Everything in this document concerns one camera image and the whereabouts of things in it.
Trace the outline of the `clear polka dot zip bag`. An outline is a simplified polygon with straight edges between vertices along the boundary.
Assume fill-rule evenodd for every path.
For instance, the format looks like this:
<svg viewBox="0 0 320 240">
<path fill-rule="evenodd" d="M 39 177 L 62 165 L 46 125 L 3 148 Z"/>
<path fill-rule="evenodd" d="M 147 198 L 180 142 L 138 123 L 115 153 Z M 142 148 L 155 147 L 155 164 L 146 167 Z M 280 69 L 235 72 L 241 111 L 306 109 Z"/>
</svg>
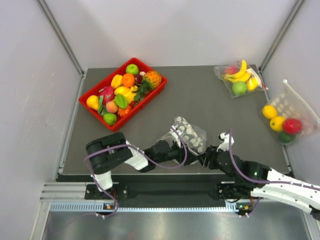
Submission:
<svg viewBox="0 0 320 240">
<path fill-rule="evenodd" d="M 188 148 L 196 156 L 196 161 L 198 161 L 197 157 L 203 154 L 207 149 L 206 131 L 194 124 L 189 123 L 182 116 L 175 117 L 172 126 L 182 131 L 181 139 L 183 140 L 186 148 Z M 173 149 L 173 146 L 178 146 L 169 132 L 163 135 L 159 141 L 166 141 L 171 150 Z"/>
</svg>

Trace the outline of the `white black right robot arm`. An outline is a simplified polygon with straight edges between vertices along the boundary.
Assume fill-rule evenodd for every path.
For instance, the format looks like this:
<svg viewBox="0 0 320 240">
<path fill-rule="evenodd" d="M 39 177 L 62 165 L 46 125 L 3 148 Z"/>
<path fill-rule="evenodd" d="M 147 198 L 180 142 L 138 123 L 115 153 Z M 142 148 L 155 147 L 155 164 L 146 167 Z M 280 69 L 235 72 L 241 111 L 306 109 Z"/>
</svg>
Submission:
<svg viewBox="0 0 320 240">
<path fill-rule="evenodd" d="M 234 181 L 233 192 L 239 198 L 250 195 L 284 203 L 320 220 L 320 187 L 295 179 L 255 161 L 242 160 L 231 150 L 209 146 L 199 156 L 205 168 L 220 170 Z"/>
</svg>

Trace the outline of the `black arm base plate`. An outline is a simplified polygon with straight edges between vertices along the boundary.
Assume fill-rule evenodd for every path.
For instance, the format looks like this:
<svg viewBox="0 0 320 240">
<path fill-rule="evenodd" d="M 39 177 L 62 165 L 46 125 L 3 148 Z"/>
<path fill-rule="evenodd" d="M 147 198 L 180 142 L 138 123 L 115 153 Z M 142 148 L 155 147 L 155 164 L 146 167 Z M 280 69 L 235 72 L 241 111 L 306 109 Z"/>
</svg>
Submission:
<svg viewBox="0 0 320 240">
<path fill-rule="evenodd" d="M 224 173 L 216 174 L 127 174 L 113 175 L 112 186 L 101 190 L 90 183 L 86 200 L 106 200 L 112 197 L 126 201 L 138 196 L 176 197 L 204 195 L 210 200 L 249 199 L 250 191 L 238 186 Z"/>
</svg>

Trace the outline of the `red peach fake fruit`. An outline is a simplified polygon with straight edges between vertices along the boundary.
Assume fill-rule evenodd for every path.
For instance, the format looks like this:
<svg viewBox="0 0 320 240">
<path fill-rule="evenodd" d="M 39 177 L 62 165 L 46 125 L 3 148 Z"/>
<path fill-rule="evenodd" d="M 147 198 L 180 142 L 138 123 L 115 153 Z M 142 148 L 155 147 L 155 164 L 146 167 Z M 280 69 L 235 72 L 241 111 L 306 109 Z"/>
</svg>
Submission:
<svg viewBox="0 0 320 240">
<path fill-rule="evenodd" d="M 105 109 L 108 113 L 115 114 L 118 111 L 118 105 L 112 100 L 106 103 Z"/>
</svg>

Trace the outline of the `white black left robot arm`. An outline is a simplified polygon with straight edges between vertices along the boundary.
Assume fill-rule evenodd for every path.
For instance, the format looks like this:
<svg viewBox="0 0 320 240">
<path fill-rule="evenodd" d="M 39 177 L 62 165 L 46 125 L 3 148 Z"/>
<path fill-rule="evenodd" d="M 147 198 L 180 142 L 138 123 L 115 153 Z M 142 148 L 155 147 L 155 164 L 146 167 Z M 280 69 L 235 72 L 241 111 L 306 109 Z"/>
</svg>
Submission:
<svg viewBox="0 0 320 240">
<path fill-rule="evenodd" d="M 105 199 L 114 191 L 112 170 L 122 164 L 146 173 L 164 162 L 175 161 L 186 166 L 197 161 L 197 155 L 173 132 L 144 150 L 131 145 L 122 132 L 93 140 L 87 143 L 85 150 L 85 163 L 90 164 L 91 177 L 97 185 L 96 192 Z"/>
</svg>

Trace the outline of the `green fake fruit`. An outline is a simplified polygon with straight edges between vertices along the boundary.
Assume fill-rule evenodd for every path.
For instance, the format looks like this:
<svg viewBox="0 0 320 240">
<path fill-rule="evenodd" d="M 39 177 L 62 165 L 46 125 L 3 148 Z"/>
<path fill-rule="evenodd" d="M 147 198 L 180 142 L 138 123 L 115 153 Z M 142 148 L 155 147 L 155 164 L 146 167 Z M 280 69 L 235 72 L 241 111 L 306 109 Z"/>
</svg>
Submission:
<svg viewBox="0 0 320 240">
<path fill-rule="evenodd" d="M 128 100 L 122 94 L 116 95 L 114 100 L 115 100 L 115 103 L 118 105 L 119 108 L 125 109 L 128 106 Z"/>
</svg>

